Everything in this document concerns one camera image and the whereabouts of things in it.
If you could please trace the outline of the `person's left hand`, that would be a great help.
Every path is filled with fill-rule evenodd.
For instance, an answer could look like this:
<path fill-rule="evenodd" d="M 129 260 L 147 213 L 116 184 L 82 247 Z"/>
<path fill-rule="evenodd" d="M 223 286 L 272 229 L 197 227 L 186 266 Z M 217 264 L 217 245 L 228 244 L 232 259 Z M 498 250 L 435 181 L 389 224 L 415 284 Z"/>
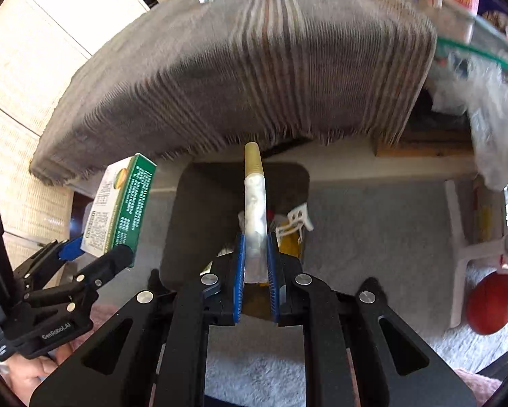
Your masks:
<path fill-rule="evenodd" d="M 14 354 L 5 362 L 9 372 L 5 380 L 16 397 L 29 406 L 35 389 L 73 353 L 69 343 L 54 350 L 54 358 L 38 356 L 26 359 L 22 355 Z"/>

